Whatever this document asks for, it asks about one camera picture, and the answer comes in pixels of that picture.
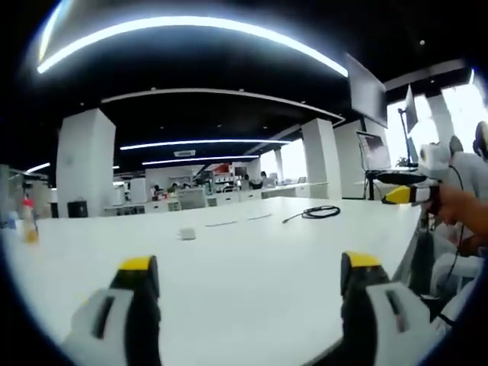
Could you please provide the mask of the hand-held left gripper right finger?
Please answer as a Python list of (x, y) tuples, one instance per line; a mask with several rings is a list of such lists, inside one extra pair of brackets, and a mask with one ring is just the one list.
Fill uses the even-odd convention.
[(342, 357), (346, 365), (418, 365), (451, 320), (431, 311), (380, 261), (347, 251), (341, 258)]

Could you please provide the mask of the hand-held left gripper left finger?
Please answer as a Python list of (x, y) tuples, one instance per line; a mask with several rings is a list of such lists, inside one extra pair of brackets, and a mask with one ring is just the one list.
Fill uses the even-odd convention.
[(72, 316), (62, 350), (75, 365), (160, 365), (157, 258), (130, 258)]

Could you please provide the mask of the person's right hand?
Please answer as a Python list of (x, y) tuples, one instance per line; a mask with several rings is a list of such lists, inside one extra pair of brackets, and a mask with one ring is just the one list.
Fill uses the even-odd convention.
[(487, 237), (487, 203), (473, 194), (447, 185), (438, 186), (436, 216), (446, 224), (461, 223), (473, 234)]

